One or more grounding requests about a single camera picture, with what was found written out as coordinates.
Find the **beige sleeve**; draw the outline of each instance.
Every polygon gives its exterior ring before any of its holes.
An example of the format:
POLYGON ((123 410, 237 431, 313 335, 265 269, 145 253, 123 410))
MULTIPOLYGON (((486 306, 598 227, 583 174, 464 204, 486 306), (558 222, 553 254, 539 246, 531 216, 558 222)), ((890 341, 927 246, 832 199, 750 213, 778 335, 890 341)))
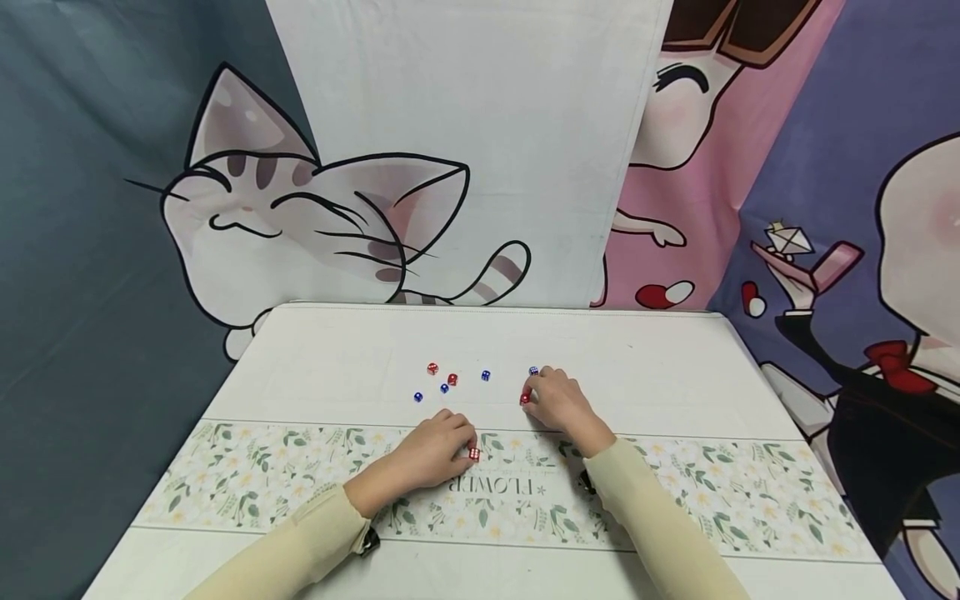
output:
POLYGON ((660 486, 636 448, 617 440, 584 463, 604 508, 630 534, 663 600, 749 600, 716 548, 660 486))
POLYGON ((342 486, 301 506, 266 536, 230 559, 187 600, 289 600, 320 581, 359 548, 370 522, 342 486))

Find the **hand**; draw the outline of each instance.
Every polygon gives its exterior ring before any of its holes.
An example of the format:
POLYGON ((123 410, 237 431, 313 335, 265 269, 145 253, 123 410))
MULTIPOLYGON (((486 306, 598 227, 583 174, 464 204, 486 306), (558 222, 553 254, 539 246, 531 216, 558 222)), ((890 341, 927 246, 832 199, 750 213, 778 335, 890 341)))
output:
MULTIPOLYGON (((780 258, 793 262, 792 257, 789 254, 782 254, 776 252, 773 248, 767 249, 771 254, 779 256, 780 258)), ((798 280, 788 277, 777 271, 772 265, 767 265, 767 269, 770 270, 770 273, 773 274, 774 279, 777 280, 777 283, 780 284, 780 287, 783 288, 783 291, 786 292, 787 297, 790 298, 790 303, 793 304, 794 310, 812 310, 813 302, 817 299, 816 292, 813 291, 808 285, 800 283, 798 280)))
POLYGON ((560 429, 577 445, 581 454, 591 458, 616 442, 616 436, 596 416, 576 379, 563 369, 543 367, 540 374, 527 379, 525 394, 533 390, 535 401, 523 404, 523 411, 547 427, 560 429))
POLYGON ((405 493, 433 488, 462 475, 473 461, 456 454, 476 445, 476 431, 463 415, 443 409, 407 434, 396 450, 344 485, 347 498, 365 518, 405 493))
POLYGON ((666 223, 657 223, 652 227, 650 234, 654 236, 654 244, 661 248, 667 246, 686 246, 686 238, 680 230, 666 223))

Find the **pink backdrop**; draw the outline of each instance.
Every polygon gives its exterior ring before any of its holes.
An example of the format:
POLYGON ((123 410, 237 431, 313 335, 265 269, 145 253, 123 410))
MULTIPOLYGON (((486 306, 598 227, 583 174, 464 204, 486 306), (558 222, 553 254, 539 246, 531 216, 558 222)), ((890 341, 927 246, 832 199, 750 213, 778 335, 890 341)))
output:
POLYGON ((712 129, 684 167, 627 170, 619 208, 671 224, 686 236, 686 246, 660 248, 649 235, 611 233, 605 308, 640 308, 638 288, 681 280, 696 287, 676 308, 707 306, 740 231, 737 212, 842 5, 824 0, 770 66, 744 69, 720 97, 712 129))

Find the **red bow tie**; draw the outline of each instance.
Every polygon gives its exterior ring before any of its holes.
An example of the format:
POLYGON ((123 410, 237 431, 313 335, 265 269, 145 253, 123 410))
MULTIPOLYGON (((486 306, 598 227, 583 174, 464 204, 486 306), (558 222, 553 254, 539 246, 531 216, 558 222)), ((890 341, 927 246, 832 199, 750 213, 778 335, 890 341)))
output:
POLYGON ((910 371, 906 342, 880 342, 863 350, 863 353, 880 367, 880 372, 890 387, 908 394, 929 394, 936 391, 937 384, 910 371))

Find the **cat tail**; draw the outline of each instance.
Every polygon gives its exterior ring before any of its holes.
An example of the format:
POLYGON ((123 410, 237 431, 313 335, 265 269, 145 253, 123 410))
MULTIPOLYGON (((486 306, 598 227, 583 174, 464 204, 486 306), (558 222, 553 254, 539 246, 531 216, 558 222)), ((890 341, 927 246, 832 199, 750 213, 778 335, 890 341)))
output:
POLYGON ((397 304, 493 304, 513 292, 530 270, 530 247, 520 241, 507 242, 493 253, 480 275, 466 290, 450 298, 400 290, 391 300, 397 304))

